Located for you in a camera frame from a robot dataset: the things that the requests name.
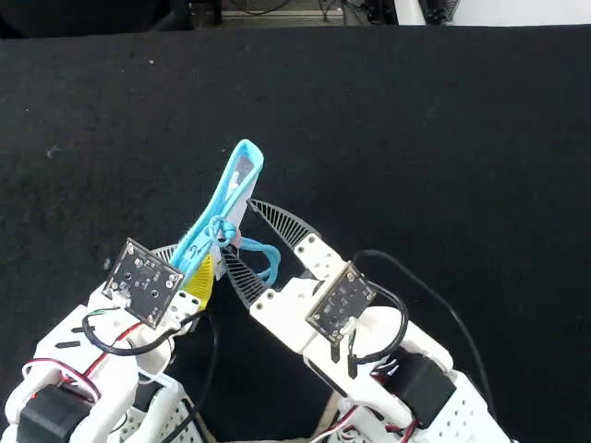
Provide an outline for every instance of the cable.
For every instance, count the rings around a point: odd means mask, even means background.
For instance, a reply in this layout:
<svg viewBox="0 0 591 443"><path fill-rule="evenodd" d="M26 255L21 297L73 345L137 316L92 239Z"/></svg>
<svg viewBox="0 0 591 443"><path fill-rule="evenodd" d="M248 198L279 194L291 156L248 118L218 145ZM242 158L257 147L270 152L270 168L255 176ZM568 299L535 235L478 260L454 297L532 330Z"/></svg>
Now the cable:
<svg viewBox="0 0 591 443"><path fill-rule="evenodd" d="M260 12L253 12L253 11L249 11L248 9L244 9L241 5L238 4L238 2L236 2L236 0L230 0L230 3L234 6L236 6L239 11L242 11L245 14L249 14L250 16L257 17L257 16L264 16L265 14L269 14L270 12L277 11L284 6L287 6L289 3L291 3L291 1L292 0L283 0L279 5L274 6L270 9L267 9L266 11L260 11Z"/></svg>
<svg viewBox="0 0 591 443"><path fill-rule="evenodd" d="M207 312L207 311L199 311L195 314L192 314L188 317L183 318L180 322L180 328L178 328L178 329L172 328L172 329L169 329L169 330L163 332L163 334L160 337L158 337L156 340L154 340L152 343L149 343L149 344L146 344L143 346L139 346L139 347L133 348L133 349L124 349L124 348L115 348L114 346L110 346L107 343L101 341L101 339L99 339L96 336L96 334L94 333L94 330L92 330L92 327L90 326L90 323L89 323L89 318L94 317L94 316L99 316L99 315L103 314L104 311L105 311L105 309L99 309L96 311L92 311L82 319L82 330L84 331L84 335L90 341L90 343L92 343L94 346L99 348L101 351L103 351L105 353L112 353L113 355L124 356L124 357L142 355L143 353L149 353L149 352L153 351L158 346L163 344L166 340L168 340L169 337L171 337L172 335L176 334L179 330L181 330L184 326L191 323L192 321L197 320L198 318L203 317L205 315L205 312Z"/></svg>
<svg viewBox="0 0 591 443"><path fill-rule="evenodd" d="M55 360L54 358L33 358L29 362L27 362L24 366L22 366L22 375L24 378L29 376L30 369L39 363L46 363L51 364L53 366L57 366L57 368L63 373L66 374L68 377L76 380L78 384L85 388L89 394L92 396L92 399L96 403L101 398L101 392L96 387L94 383L92 383L88 377L83 374L80 374L76 369L74 369L70 365L66 365L64 362L60 362L59 360Z"/></svg>
<svg viewBox="0 0 591 443"><path fill-rule="evenodd" d="M352 3L348 2L347 0L344 1L344 5L347 6L349 8L349 10L353 13L353 15L357 19L357 22L359 23L359 25L363 26L363 20L357 14L357 10L356 10L358 8L358 6L353 5Z"/></svg>
<svg viewBox="0 0 591 443"><path fill-rule="evenodd" d="M341 9L343 10L343 26L347 26L347 13L344 10L345 5L346 5L345 0L341 0Z"/></svg>
<svg viewBox="0 0 591 443"><path fill-rule="evenodd" d="M127 423L127 418L128 418L128 415L126 413L123 417L123 423L119 426L115 425L116 427L109 434L113 434L113 432L117 432L119 429L121 429L123 426L125 426L125 424Z"/></svg>
<svg viewBox="0 0 591 443"><path fill-rule="evenodd" d="M408 314L408 307L406 307L406 304L400 298L398 298L397 295L388 291L383 286L380 286L373 281L368 281L368 285L374 291L376 291L380 295L383 295L388 300L390 300L392 303L394 303L394 305L398 308L398 310L400 311L400 327L398 328L398 332L396 333L396 336L394 337L392 342L386 348L384 348L381 351L378 351L376 353L370 353L370 354L366 355L365 357L356 357L356 363L358 365L364 365L365 363L377 362L378 360L381 360L382 358L387 357L390 354L392 354L400 346L400 343L403 342L404 335L406 334L406 330L408 329L409 314ZM349 343L349 353L351 355L353 354L353 343L351 343L351 342Z"/></svg>
<svg viewBox="0 0 591 443"><path fill-rule="evenodd" d="M121 334L119 334L119 336L115 339L115 341L113 341L113 344L116 344L118 341L123 340L127 335L129 335L131 332L133 332L134 330L139 328L141 325L143 325L143 323L141 321L139 321L135 325L132 325L129 328L127 328L126 330L124 330ZM94 371L97 368L97 366L101 364L101 362L106 358L107 355L108 355L108 353L102 353L101 356L99 358L97 358L94 361L94 363L92 363L92 365L90 365L86 371L84 371L84 375L86 377L88 377L90 374L92 374L92 371Z"/></svg>
<svg viewBox="0 0 591 443"><path fill-rule="evenodd" d="M412 272L410 269L408 269L405 265L403 265L396 258L392 257L390 254L379 251L377 249L364 249L364 250L361 250L361 251L358 251L357 253L355 253L355 255L353 256L353 262L356 263L360 256L380 258L382 260L389 261L396 268L398 268L402 273L404 273L408 278L410 278L418 286L420 286L426 293L428 293L431 297L433 297L437 302L442 304L443 307L445 307L450 312L453 319L455 320L457 325L460 327L460 330L462 331L462 333L464 334L465 338L468 341L468 345L470 346L470 350L472 351L472 354L474 355L474 359L476 360L476 366L478 368L478 372L479 372L480 379L482 382L482 389L484 390L484 394L486 396L486 400L487 400L487 404L488 404L488 411L490 412L490 415L492 415L492 418L497 420L497 414L495 412L494 402L493 402L493 398L492 398L492 390L490 389L490 384L488 383L488 376L487 376L486 368L484 366L484 362L482 361L482 357L480 356L480 352L479 352L478 348L476 347L476 343L475 343L474 339L472 338L472 334L470 334L470 331L465 326L464 322L462 321L462 319L460 318L458 313L455 311L453 306L445 298L443 298L442 295L437 293L428 284L426 284L424 281L422 281L420 278L418 278L414 272Z"/></svg>
<svg viewBox="0 0 591 443"><path fill-rule="evenodd" d="M329 21L328 13L331 10L332 6L336 3L336 0L331 0L331 2L326 6L326 8L322 7L322 0L318 0L318 7L320 8L320 12L322 13L322 17L324 21Z"/></svg>
<svg viewBox="0 0 591 443"><path fill-rule="evenodd" d="M208 391L210 390L211 381L213 380L213 374L215 373L215 366L218 360L218 341L219 341L219 331L215 324L215 319L213 318L213 314L211 313L210 309L205 311L201 311L205 313L205 318L208 319L210 322L211 327L211 335L212 335L212 351L211 351L211 359L210 359L210 366L207 370L207 375L205 376L205 382L203 383L203 391L199 399L195 402L193 407L188 411L187 417L183 420L173 432L171 432L168 437L166 437L161 443L171 443L178 437L178 435L183 432L189 423L194 419L195 415L203 405L203 402L207 398Z"/></svg>
<svg viewBox="0 0 591 443"><path fill-rule="evenodd" d="M353 414L354 414L354 412L356 410L357 410L357 406L355 405L351 409L349 409L349 411L347 411L346 414L343 415L343 417L341 417L339 420L337 420L336 422L334 422L333 425L327 427L325 430L323 430L321 433L319 433L315 438L313 438L312 440L310 440L309 443L319 443L324 438L326 438L326 437L334 434L335 432L343 429L345 426L347 426L347 424L351 420L351 417L353 416Z"/></svg>
<svg viewBox="0 0 591 443"><path fill-rule="evenodd" d="M417 420L413 421L413 423L411 423L406 428L406 431L404 431L404 435L403 435L402 439L400 440L400 443L408 443L408 440L410 440L410 437L412 437L413 434L415 433L416 425L418 425Z"/></svg>

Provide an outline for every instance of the black mesh piece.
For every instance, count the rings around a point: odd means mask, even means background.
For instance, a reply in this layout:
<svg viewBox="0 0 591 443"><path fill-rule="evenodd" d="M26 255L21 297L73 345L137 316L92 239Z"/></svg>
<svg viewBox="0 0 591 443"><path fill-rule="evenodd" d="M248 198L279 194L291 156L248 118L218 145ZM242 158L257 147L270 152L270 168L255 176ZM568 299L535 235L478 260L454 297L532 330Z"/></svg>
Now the black mesh piece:
<svg viewBox="0 0 591 443"><path fill-rule="evenodd" d="M268 286L244 261L235 255L232 249L222 247L220 251L222 252L225 271L228 274L232 286L234 286L234 290L242 303L244 303L244 306L250 308L255 300L267 291Z"/></svg>
<svg viewBox="0 0 591 443"><path fill-rule="evenodd" d="M266 201L251 198L248 205L260 217L262 217L281 239L292 249L301 242L309 233L320 234L305 221L296 217L291 212L267 203Z"/></svg>

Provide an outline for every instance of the black fabric surface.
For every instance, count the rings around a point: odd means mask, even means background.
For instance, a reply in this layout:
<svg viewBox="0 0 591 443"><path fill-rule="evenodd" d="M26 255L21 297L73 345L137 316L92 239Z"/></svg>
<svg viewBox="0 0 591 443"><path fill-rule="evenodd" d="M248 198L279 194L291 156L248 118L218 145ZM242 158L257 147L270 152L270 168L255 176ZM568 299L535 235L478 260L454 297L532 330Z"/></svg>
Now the black fabric surface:
<svg viewBox="0 0 591 443"><path fill-rule="evenodd" d="M1 43L0 400L125 238L175 242L250 138L266 155L258 198L343 257L393 253L456 306L512 435L588 435L590 41L591 28L372 28ZM478 382L445 311L393 269L362 269ZM213 433L309 435L328 389L227 281L212 309ZM179 341L172 369L194 397L207 334Z"/></svg>

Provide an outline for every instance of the white wire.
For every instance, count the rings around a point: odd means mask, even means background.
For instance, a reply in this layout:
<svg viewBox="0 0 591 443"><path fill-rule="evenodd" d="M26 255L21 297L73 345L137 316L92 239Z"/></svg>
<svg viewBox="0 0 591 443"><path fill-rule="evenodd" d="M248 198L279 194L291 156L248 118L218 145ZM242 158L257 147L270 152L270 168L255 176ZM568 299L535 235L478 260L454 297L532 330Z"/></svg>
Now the white wire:
<svg viewBox="0 0 591 443"><path fill-rule="evenodd" d="M86 380L84 380L83 378L80 378L75 373L73 373L72 371L70 371L69 369L67 369L64 366L61 366L57 362L45 361L45 360L28 362L27 364L22 366L22 376L24 378L27 378L30 373L29 369L35 365L38 365L38 364L47 364L47 365L52 365L52 366L58 368L63 374L76 380L81 387L85 388L86 391L92 396L92 399L94 400L95 403L99 400L98 392L91 385L89 385L86 382Z"/></svg>
<svg viewBox="0 0 591 443"><path fill-rule="evenodd" d="M166 357L163 367L161 367L160 370L156 374L151 374L146 371L141 371L141 375L143 375L147 380L142 380L142 379L138 380L139 385L149 385L151 382L156 381L156 378L161 376L164 373L164 370L166 369L166 367L168 367L168 365L170 365L170 359L173 358L173 344L170 343L170 340L171 340L170 338L167 340L168 347L170 349L170 353Z"/></svg>
<svg viewBox="0 0 591 443"><path fill-rule="evenodd" d="M347 424L351 421L351 418L353 417L353 415L355 415L356 413L356 406L354 406L355 410L351 412L351 414L346 418L346 420L343 420L341 423L339 423L337 426L335 427L329 427L326 431L322 432L321 434L317 435L314 439L310 440L309 443L318 443L319 441L323 440L324 438L334 434L335 432L343 429L345 426L347 426Z"/></svg>

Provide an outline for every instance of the black wire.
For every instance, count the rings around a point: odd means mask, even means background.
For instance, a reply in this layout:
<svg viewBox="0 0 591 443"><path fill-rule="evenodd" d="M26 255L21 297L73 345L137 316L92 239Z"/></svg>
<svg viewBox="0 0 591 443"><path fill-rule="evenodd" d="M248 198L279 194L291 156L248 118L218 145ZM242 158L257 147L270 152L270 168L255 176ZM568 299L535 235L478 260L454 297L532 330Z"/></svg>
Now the black wire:
<svg viewBox="0 0 591 443"><path fill-rule="evenodd" d="M119 429L121 429L126 423L127 423L127 413L126 413L126 418L123 420L123 423L121 425L119 425L118 427L116 427L115 429L113 429L109 434L113 434L113 432L117 432Z"/></svg>
<svg viewBox="0 0 591 443"><path fill-rule="evenodd" d="M213 380L213 374L215 373L215 366L218 360L218 341L219 341L219 331L215 324L215 319L213 318L213 314L210 312L210 309L205 311L201 311L206 313L206 318L210 322L211 326L211 334L212 334L212 351L211 351L211 359L210 359L210 366L208 367L207 376L205 377L205 383L203 384L203 391L199 399L193 404L193 407L188 411L187 417L183 420L175 430L168 435L161 443L171 443L178 435L183 432L191 421L193 421L195 415L203 405L203 402L207 398L208 391L211 387L211 381Z"/></svg>
<svg viewBox="0 0 591 443"><path fill-rule="evenodd" d="M343 26L347 26L347 13L344 10L345 1L341 0L341 9L343 10Z"/></svg>
<svg viewBox="0 0 591 443"><path fill-rule="evenodd" d="M291 3L291 1L292 0L283 0L279 5L274 6L270 9L267 9L266 11L260 11L260 12L253 12L253 11L249 11L248 9L244 9L241 5L238 4L238 2L236 2L236 0L230 0L230 3L234 6L236 6L239 11L242 11L245 14L249 14L250 16L256 17L256 16L264 16L265 14L269 14L270 12L277 11L284 6L287 6L289 3Z"/></svg>
<svg viewBox="0 0 591 443"><path fill-rule="evenodd" d="M490 384L488 383L487 371L486 371L486 368L485 368L484 363L482 361L482 357L480 356L480 352L479 352L478 348L476 347L476 343L474 342L474 339L472 338L472 334L470 334L470 331L465 326L464 322L462 321L462 319L460 318L458 313L455 311L453 306L450 305L450 303L445 298L443 298L443 296L441 296L434 289L432 289L428 284L426 284L424 281L422 281L420 278L418 278L414 272L412 272L410 269L408 269L405 265L403 265L396 258L392 257L390 254L387 254L383 251L379 251L377 249L364 249L362 251L357 252L353 256L353 262L356 263L360 256L380 258L382 260L389 261L396 268L401 270L407 277L409 277L412 281L414 281L418 286L420 286L426 293L428 293L431 297L433 297L437 302L442 304L443 307L445 307L450 312L450 314L452 314L453 319L458 324L458 326L460 327L460 330L462 331L465 338L467 339L468 345L470 346L470 350L472 351L472 354L474 355L474 359L476 360L476 366L477 366L478 372L480 374L480 379L482 382L482 389L484 390L484 394L487 398L488 411L490 412L490 415L492 415L492 417L495 420L497 420L497 414L495 412L494 401L492 399L492 389L490 389Z"/></svg>
<svg viewBox="0 0 591 443"><path fill-rule="evenodd" d="M323 17L324 21L329 21L329 18L326 15L326 11L322 7L322 0L318 0L318 8L319 8L320 12L322 13L322 17Z"/></svg>
<svg viewBox="0 0 591 443"><path fill-rule="evenodd" d="M326 8L322 7L322 2L321 0L318 0L318 7L320 8L320 11L322 11L322 16L324 17L324 21L329 21L329 16L328 13L332 8L332 5L334 5L336 3L336 0L331 0L331 2L328 4L328 6L326 6Z"/></svg>
<svg viewBox="0 0 591 443"><path fill-rule="evenodd" d="M198 313L195 313L191 316L183 318L183 320L181 320L181 322L180 322L181 327L179 329L169 329L169 330L163 332L163 334L160 337L158 337L155 341L153 341L150 344L146 344L144 346L139 346L139 347L133 348L133 349L123 349L123 348L116 348L114 346L111 346L111 345L105 343L104 341L101 341L101 339L99 339L96 336L96 334L94 333L94 330L92 330L92 327L90 326L90 323L89 323L90 317L99 316L105 310L114 310L114 309L118 309L118 308L99 309L97 311L90 312L82 319L82 330L84 331L84 335L90 341L90 343L92 343L94 346L99 348L104 353L112 353L113 355L120 355L120 356L124 356L124 357L142 355L144 353L149 353L149 352L153 351L158 346L163 344L166 340L168 340L168 338L171 335L176 334L179 330L181 330L188 323L195 321L200 317L203 317L206 312L206 311L199 311Z"/></svg>
<svg viewBox="0 0 591 443"><path fill-rule="evenodd" d="M387 347L385 347L381 351L377 351L376 353L370 353L365 357L356 357L356 363L358 365L364 365L365 363L370 362L377 362L378 360L381 360L382 358L387 357L391 353L396 351L396 349L398 349L398 347L400 346L400 343L403 342L404 335L406 334L406 330L408 328L409 314L408 307L406 306L406 304L397 295L388 291L383 286L380 286L373 281L368 281L368 285L371 289L373 289L374 291L376 291L377 293L386 297L388 300L394 303L394 306L398 308L398 310L400 311L400 327L398 328L398 332L396 333L394 340L392 340L392 342ZM349 353L352 353L354 340L355 337L353 337L352 341L349 343Z"/></svg>
<svg viewBox="0 0 591 443"><path fill-rule="evenodd" d="M353 5L352 3L349 3L347 1L344 2L344 4L351 10L351 12L353 13L353 15L355 16L355 18L357 19L357 22L359 22L359 24L361 26L363 26L363 20L361 19L361 17L357 14L356 11L356 5Z"/></svg>

